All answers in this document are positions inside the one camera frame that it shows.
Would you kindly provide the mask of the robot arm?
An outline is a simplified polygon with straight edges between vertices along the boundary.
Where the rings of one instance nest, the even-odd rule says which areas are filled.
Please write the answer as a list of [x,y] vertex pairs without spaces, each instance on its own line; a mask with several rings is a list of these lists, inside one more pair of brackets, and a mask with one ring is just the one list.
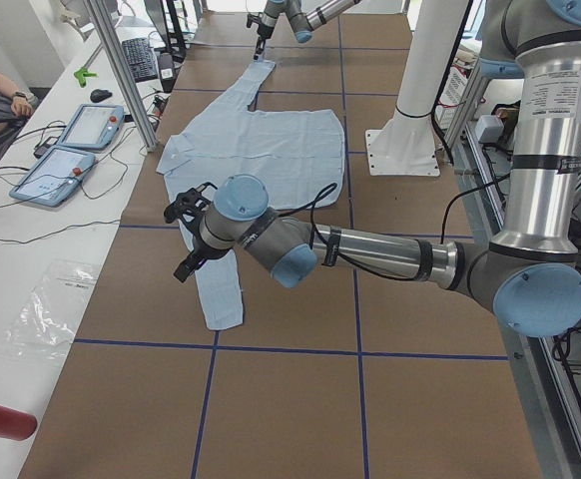
[[302,44],[312,38],[314,30],[358,3],[359,0],[332,0],[303,12],[300,1],[269,0],[262,12],[247,14],[247,27],[258,25],[254,60],[257,61],[264,53],[266,42],[272,37],[280,15],[286,16],[295,39]]
[[518,66],[524,78],[504,224],[488,246],[302,222],[271,207],[264,182],[237,174],[215,181],[211,198],[203,186],[169,186],[165,220],[191,241],[175,277],[201,276],[239,247],[286,287],[345,261],[455,290],[529,337],[575,326],[581,274],[568,229],[581,168],[581,1],[491,1],[483,26],[482,65]]

